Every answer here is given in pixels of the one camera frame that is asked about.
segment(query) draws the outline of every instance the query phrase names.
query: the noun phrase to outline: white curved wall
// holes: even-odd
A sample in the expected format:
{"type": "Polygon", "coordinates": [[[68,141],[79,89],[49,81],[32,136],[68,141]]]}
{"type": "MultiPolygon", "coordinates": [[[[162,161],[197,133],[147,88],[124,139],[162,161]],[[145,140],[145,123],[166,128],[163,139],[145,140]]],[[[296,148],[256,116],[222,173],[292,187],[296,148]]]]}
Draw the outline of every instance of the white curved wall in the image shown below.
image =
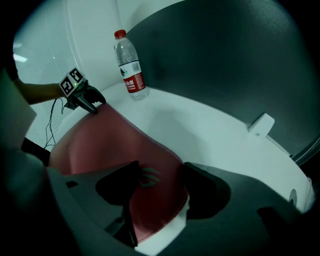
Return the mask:
{"type": "Polygon", "coordinates": [[[116,0],[68,0],[70,29],[81,68],[102,91],[122,81],[116,62],[114,33],[121,23],[116,0]]]}
{"type": "MultiPolygon", "coordinates": [[[[153,13],[180,1],[47,0],[15,36],[13,52],[22,57],[16,61],[19,77],[25,83],[59,83],[66,72],[78,67],[92,86],[103,91],[122,82],[114,56],[114,32],[129,31],[153,13]]],[[[42,147],[52,104],[47,101],[31,106],[37,116],[26,137],[42,147]]],[[[70,112],[65,108],[61,115],[61,102],[56,102],[54,134],[70,112]]]]}
{"type": "MultiPolygon", "coordinates": [[[[13,52],[23,57],[24,62],[15,62],[19,78],[23,82],[59,83],[66,72],[77,65],[66,29],[64,4],[64,0],[45,1],[15,35],[13,52]]],[[[31,106],[37,116],[26,137],[41,147],[46,144],[46,126],[52,104],[53,100],[31,106]]],[[[63,118],[70,112],[65,108],[61,115],[61,101],[56,102],[52,115],[53,133],[57,132],[63,118]]]]}

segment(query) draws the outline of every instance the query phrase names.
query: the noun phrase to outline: plastic water bottle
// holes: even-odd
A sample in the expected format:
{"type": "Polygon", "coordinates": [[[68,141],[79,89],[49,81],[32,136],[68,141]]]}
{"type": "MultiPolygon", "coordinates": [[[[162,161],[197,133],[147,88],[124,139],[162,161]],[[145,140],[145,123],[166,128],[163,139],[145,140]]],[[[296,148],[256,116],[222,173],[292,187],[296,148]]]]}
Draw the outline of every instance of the plastic water bottle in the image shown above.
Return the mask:
{"type": "Polygon", "coordinates": [[[137,102],[146,98],[148,91],[142,76],[137,51],[126,35],[123,29],[114,33],[116,39],[114,52],[130,97],[137,102]]]}

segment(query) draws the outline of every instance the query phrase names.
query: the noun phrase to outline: red cloth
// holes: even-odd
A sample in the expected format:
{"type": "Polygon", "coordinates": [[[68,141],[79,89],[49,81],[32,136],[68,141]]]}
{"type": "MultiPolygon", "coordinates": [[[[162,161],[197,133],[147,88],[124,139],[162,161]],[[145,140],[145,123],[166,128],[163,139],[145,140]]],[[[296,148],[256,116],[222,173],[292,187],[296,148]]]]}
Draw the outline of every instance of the red cloth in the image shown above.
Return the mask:
{"type": "Polygon", "coordinates": [[[53,148],[49,166],[63,175],[80,174],[138,160],[160,179],[150,187],[137,186],[130,200],[130,214],[138,243],[170,222],[186,203],[181,183],[183,162],[168,148],[138,130],[110,105],[87,114],[53,148]]]}

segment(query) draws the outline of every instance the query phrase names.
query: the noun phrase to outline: white plastic clip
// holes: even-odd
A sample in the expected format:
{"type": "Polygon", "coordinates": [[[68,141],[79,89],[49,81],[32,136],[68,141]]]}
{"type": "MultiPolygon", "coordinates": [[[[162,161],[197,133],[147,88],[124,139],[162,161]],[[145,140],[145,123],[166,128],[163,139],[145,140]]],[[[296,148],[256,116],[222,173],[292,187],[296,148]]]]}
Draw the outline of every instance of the white plastic clip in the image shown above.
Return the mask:
{"type": "Polygon", "coordinates": [[[264,113],[248,128],[248,132],[257,138],[264,138],[270,132],[274,123],[275,120],[267,113],[264,113]]]}

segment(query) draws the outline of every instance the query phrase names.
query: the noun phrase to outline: human arm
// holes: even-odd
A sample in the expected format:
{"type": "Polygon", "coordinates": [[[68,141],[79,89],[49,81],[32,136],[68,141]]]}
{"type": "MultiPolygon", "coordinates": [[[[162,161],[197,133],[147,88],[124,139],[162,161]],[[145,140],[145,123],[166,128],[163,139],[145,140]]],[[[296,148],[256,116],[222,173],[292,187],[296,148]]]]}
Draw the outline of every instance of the human arm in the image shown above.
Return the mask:
{"type": "Polygon", "coordinates": [[[30,105],[65,96],[58,83],[31,84],[24,83],[19,78],[13,80],[13,83],[30,105]]]}

